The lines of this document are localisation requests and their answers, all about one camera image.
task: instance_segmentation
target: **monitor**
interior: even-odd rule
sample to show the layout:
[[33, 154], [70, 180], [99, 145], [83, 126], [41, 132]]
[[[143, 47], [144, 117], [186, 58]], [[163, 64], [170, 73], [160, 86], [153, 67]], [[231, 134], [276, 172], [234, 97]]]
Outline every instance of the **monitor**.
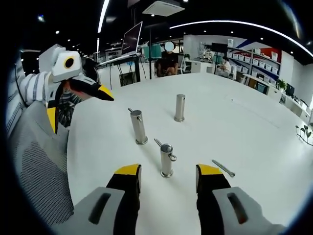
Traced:
[[212, 43], [211, 45], [211, 51], [214, 52], [221, 52], [226, 54], [228, 50], [227, 44], [221, 44], [221, 43]]
[[131, 28], [124, 34], [122, 55], [131, 53], [131, 52], [137, 53], [141, 27], [142, 27], [142, 22], [135, 25], [133, 28]]
[[294, 94], [294, 87], [287, 83], [286, 95], [293, 96]]

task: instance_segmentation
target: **office chair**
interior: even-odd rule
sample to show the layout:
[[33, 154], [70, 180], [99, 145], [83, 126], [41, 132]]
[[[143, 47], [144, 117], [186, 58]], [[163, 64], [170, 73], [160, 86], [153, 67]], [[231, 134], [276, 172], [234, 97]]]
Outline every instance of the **office chair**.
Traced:
[[237, 80], [237, 66], [236, 65], [230, 65], [231, 71], [229, 74], [229, 78], [236, 81]]
[[181, 65], [178, 68], [180, 74], [184, 74], [184, 73], [190, 73], [191, 72], [191, 65], [187, 65], [185, 58], [182, 59], [181, 61]]
[[62, 125], [57, 135], [53, 133], [44, 104], [35, 101], [23, 112], [8, 140], [21, 187], [49, 226], [73, 215], [67, 138], [68, 130]]

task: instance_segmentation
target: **metal rod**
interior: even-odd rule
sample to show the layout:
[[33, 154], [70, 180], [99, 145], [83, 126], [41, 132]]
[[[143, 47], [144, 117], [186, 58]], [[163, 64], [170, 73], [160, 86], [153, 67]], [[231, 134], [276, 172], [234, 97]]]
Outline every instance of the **metal rod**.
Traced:
[[161, 176], [170, 178], [173, 175], [172, 162], [176, 161], [177, 157], [173, 155], [173, 147], [168, 144], [162, 144], [158, 139], [154, 139], [160, 147], [161, 151]]
[[140, 110], [132, 110], [131, 111], [131, 119], [133, 123], [133, 128], [135, 132], [135, 142], [137, 144], [146, 144], [148, 142], [148, 138], [146, 136], [145, 127], [143, 125], [143, 118], [142, 118], [142, 112]]
[[231, 178], [233, 178], [236, 174], [234, 172], [231, 172], [230, 170], [228, 170], [225, 166], [223, 166], [222, 164], [220, 164], [219, 162], [217, 162], [216, 160], [212, 160], [212, 162], [217, 165], [220, 169], [222, 169], [223, 171], [225, 171], [226, 173], [229, 174], [229, 176]]
[[155, 139], [155, 142], [156, 142], [160, 147], [163, 145], [158, 139]]
[[185, 99], [186, 96], [184, 94], [178, 94], [176, 96], [176, 113], [174, 117], [175, 121], [182, 122], [185, 120], [184, 118]]

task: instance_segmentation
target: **white table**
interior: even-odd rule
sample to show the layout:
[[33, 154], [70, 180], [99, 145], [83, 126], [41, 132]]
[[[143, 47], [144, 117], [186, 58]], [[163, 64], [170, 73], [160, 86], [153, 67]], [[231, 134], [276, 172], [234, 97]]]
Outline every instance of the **white table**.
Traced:
[[[176, 94], [185, 94], [185, 121], [173, 120]], [[184, 74], [113, 90], [114, 102], [91, 98], [77, 105], [67, 149], [74, 205], [106, 186], [120, 167], [140, 163], [138, 235], [200, 234], [196, 164], [215, 159], [236, 173], [224, 174], [263, 209], [272, 223], [288, 225], [313, 180], [313, 148], [296, 137], [303, 125], [279, 103], [240, 83], [212, 74]], [[140, 109], [148, 143], [134, 141], [130, 112]], [[162, 178], [159, 139], [177, 161]]]
[[214, 73], [215, 64], [208, 62], [200, 62], [196, 60], [189, 60], [191, 62], [191, 73]]

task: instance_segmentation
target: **seated person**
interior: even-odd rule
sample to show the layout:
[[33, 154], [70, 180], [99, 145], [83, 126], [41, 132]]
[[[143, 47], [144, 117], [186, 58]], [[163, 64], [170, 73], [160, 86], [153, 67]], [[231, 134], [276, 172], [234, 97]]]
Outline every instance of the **seated person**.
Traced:
[[97, 66], [99, 64], [93, 59], [93, 54], [88, 54], [83, 69], [86, 77], [91, 78], [95, 82], [99, 82], [99, 74], [97, 72]]
[[167, 42], [165, 51], [162, 52], [162, 58], [156, 62], [156, 75], [158, 77], [177, 75], [178, 72], [178, 55], [173, 52], [175, 44]]
[[222, 60], [222, 64], [217, 68], [216, 75], [228, 78], [230, 72], [231, 72], [231, 66], [229, 63], [229, 59], [226, 56], [224, 56]]

